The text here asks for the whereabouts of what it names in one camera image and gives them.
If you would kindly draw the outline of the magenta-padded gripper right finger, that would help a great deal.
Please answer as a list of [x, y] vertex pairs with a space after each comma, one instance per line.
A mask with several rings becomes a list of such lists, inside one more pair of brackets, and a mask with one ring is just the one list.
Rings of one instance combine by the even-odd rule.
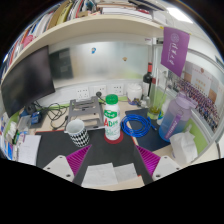
[[140, 154], [146, 170], [154, 181], [181, 169], [181, 167], [167, 155], [160, 157], [141, 146], [136, 146], [136, 149]]

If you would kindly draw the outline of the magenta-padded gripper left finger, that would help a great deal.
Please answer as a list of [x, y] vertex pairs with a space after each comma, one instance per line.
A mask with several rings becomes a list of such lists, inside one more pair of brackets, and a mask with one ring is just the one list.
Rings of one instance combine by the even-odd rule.
[[91, 146], [88, 145], [68, 156], [59, 155], [46, 165], [44, 170], [72, 182], [80, 170], [90, 148]]

